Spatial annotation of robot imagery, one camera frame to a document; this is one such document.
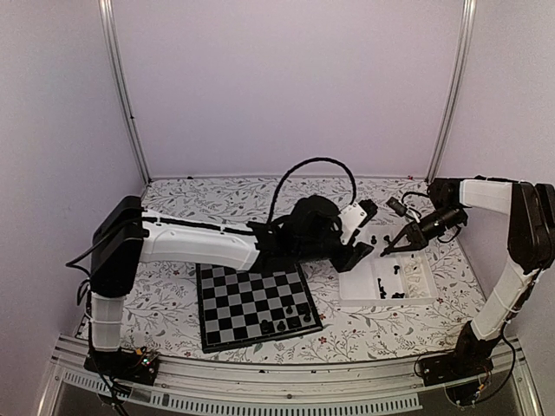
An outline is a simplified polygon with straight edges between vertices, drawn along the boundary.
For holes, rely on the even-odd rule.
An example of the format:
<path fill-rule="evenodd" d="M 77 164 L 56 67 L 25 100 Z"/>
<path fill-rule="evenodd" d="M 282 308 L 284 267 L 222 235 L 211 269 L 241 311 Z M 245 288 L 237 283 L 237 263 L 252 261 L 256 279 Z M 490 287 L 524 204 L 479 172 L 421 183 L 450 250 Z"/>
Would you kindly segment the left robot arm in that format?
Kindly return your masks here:
<path fill-rule="evenodd" d="M 225 266 L 269 273 L 300 263 L 329 260 L 336 271 L 352 270 L 373 246 L 356 241 L 378 211 L 370 199 L 339 209 L 317 195 L 299 199 L 290 214 L 265 223 L 215 224 L 165 216 L 125 197 L 93 235 L 89 249 L 67 262 L 90 260 L 90 336 L 96 363 L 111 376 L 129 367 L 120 351 L 125 297 L 140 263 L 161 261 Z"/>

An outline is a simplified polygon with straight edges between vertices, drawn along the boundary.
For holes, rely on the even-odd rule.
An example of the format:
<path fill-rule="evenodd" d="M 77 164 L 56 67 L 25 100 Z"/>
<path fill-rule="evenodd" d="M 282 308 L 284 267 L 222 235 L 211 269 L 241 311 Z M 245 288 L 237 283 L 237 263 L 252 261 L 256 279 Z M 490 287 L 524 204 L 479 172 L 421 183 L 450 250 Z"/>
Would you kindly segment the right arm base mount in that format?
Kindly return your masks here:
<path fill-rule="evenodd" d="M 493 362 L 490 358 L 463 361 L 451 350 L 424 353 L 414 363 L 414 373 L 425 387 L 444 386 L 447 399 L 457 407 L 474 406 L 489 386 Z"/>

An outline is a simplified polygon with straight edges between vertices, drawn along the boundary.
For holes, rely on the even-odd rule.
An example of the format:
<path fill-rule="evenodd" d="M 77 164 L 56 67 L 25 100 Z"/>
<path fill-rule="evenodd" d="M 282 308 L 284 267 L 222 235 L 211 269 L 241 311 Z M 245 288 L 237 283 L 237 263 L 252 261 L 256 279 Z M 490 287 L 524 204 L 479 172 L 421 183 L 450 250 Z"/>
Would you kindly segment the black and white chessboard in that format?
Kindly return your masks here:
<path fill-rule="evenodd" d="M 321 318 L 300 265 L 284 271 L 252 273 L 210 264 L 195 266 L 200 341 L 205 354 L 247 348 L 268 341 L 314 334 L 323 330 Z M 305 314 L 297 307 L 304 305 Z M 293 313 L 285 309 L 291 306 Z M 311 315 L 311 322 L 303 317 Z M 302 326 L 289 328 L 297 317 Z M 272 322 L 274 331 L 262 334 L 260 322 Z M 284 321 L 285 331 L 277 325 Z"/>

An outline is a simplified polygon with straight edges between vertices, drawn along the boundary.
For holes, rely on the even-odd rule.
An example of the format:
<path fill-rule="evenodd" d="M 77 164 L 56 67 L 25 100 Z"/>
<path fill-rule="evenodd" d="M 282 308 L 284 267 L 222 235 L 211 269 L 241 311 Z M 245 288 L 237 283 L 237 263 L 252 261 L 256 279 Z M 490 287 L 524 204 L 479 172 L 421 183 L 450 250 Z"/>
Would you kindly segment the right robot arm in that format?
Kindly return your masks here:
<path fill-rule="evenodd" d="M 405 225 L 383 249 L 384 256 L 424 249 L 430 240 L 467 224 L 468 208 L 508 218 L 504 269 L 482 310 L 461 330 L 448 360 L 452 375 L 466 378 L 490 356 L 507 322 L 554 262 L 554 187 L 510 179 L 437 178 L 427 195 L 434 211 Z"/>

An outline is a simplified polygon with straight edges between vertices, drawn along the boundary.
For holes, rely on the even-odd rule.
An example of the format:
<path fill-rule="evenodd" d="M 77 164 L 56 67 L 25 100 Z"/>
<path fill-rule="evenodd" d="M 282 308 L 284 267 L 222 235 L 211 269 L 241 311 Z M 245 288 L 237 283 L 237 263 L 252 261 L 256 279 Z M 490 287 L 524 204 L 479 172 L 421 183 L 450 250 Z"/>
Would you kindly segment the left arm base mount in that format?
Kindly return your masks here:
<path fill-rule="evenodd" d="M 146 347 L 135 350 L 120 348 L 114 352 L 91 348 L 84 362 L 84 368 L 89 372 L 146 386 L 154 385 L 159 366 L 159 353 Z"/>

